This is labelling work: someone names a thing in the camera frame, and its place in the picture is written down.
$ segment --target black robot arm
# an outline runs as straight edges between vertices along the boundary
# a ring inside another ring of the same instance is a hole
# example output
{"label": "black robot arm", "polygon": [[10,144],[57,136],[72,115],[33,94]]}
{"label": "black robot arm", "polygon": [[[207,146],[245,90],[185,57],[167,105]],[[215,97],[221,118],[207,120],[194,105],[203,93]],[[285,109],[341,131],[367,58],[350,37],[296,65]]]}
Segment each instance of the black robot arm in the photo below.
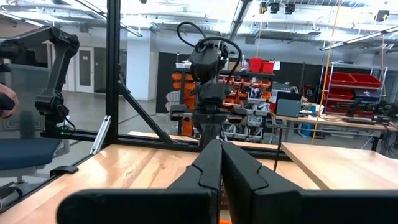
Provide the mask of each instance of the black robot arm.
{"label": "black robot arm", "polygon": [[54,44],[56,56],[47,87],[37,97],[35,107],[45,116],[45,130],[54,131],[57,123],[63,122],[69,114],[69,110],[63,105],[61,92],[70,59],[80,46],[78,37],[56,27],[43,26],[11,38],[0,39],[0,58],[16,58],[28,48],[47,40]]}

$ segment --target gray floor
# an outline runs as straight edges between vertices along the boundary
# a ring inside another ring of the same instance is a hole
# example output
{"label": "gray floor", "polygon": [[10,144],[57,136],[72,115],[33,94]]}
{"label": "gray floor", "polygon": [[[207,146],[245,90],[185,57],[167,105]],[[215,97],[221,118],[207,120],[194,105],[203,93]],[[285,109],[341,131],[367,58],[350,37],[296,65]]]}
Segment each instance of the gray floor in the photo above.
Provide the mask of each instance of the gray floor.
{"label": "gray floor", "polygon": [[[64,93],[65,104],[70,109],[71,121],[78,129],[97,131],[105,116],[105,95],[89,93]],[[168,121],[162,114],[155,114],[155,101],[141,101],[140,105],[151,115],[152,119],[165,131],[172,133],[175,123]],[[119,133],[127,134],[130,131],[152,132],[150,127],[134,111],[124,98],[119,97]],[[361,148],[368,140],[366,137],[339,138],[334,136],[327,137],[326,140],[315,140],[315,144],[336,147]],[[309,144],[310,138],[303,138],[298,134],[289,136],[289,142]],[[41,174],[48,174],[50,170],[58,166],[70,165],[79,161],[89,154],[92,142],[74,142],[71,141],[71,151],[69,154],[56,158],[47,165]],[[26,177],[28,182],[41,182],[44,178]],[[14,179],[0,179],[0,186]]]}

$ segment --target wooden tabletop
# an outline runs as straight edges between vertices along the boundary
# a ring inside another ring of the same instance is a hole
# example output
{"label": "wooden tabletop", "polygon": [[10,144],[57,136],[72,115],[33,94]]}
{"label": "wooden tabletop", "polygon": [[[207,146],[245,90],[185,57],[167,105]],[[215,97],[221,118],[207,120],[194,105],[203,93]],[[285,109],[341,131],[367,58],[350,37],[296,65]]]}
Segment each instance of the wooden tabletop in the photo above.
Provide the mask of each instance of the wooden tabletop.
{"label": "wooden tabletop", "polygon": [[[292,122],[296,122],[296,123],[313,123],[313,124],[315,124],[317,122],[317,117],[313,117],[313,116],[291,118],[291,117],[286,117],[286,116],[278,116],[271,112],[269,114],[271,116],[273,116],[275,119],[281,119],[284,121],[292,121]],[[383,125],[380,125],[380,124],[369,125],[369,124],[354,124],[354,123],[348,123],[348,122],[344,122],[344,121],[333,121],[336,119],[349,118],[347,116],[323,115],[322,117],[324,119],[321,117],[318,118],[318,124],[343,126],[343,127],[350,127],[350,128],[364,128],[364,129],[379,130],[379,131],[386,130],[386,127],[384,127]],[[370,121],[369,118],[356,118],[356,119],[363,119],[366,121]],[[388,126],[388,129],[390,131],[398,131],[398,128],[395,128],[392,126]]]}
{"label": "wooden tabletop", "polygon": [[321,189],[398,189],[398,160],[370,150],[282,143]]}
{"label": "wooden tabletop", "polygon": [[[54,224],[58,204],[89,188],[165,188],[179,177],[197,153],[112,145],[0,215],[4,224]],[[274,161],[260,160],[273,167]],[[318,189],[293,162],[279,162],[278,174],[306,189]]]}
{"label": "wooden tabletop", "polygon": [[[130,131],[128,135],[158,138],[158,136],[155,133],[142,133],[139,131]],[[188,136],[170,135],[170,138],[172,138],[174,140],[198,142],[198,140],[188,137]],[[275,150],[278,148],[277,145],[272,145],[272,144],[261,144],[261,143],[239,142],[239,141],[231,141],[231,142],[233,144],[235,144],[236,146],[243,146],[243,147],[258,147],[258,148],[267,148],[267,149],[275,149]]]}

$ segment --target person's arm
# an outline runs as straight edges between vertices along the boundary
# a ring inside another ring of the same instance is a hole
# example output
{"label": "person's arm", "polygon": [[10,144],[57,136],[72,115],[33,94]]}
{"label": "person's arm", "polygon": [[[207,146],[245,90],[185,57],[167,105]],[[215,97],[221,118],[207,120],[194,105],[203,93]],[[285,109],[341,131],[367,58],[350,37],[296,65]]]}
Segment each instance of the person's arm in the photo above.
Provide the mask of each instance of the person's arm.
{"label": "person's arm", "polygon": [[0,94],[2,95],[1,100],[3,101],[0,104],[7,105],[7,108],[0,108],[0,118],[9,118],[18,109],[18,97],[16,93],[4,83],[0,83]]}

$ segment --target person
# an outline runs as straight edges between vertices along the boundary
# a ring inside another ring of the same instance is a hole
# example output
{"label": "person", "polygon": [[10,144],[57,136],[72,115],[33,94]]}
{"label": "person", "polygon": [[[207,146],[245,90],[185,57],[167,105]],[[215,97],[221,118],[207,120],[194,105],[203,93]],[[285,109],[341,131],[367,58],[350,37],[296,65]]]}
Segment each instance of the person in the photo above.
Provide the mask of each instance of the person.
{"label": "person", "polygon": [[0,93],[4,93],[15,103],[12,110],[4,110],[2,113],[0,110],[0,118],[6,119],[6,118],[11,117],[17,111],[19,101],[18,101],[17,94],[3,83],[0,83]]}

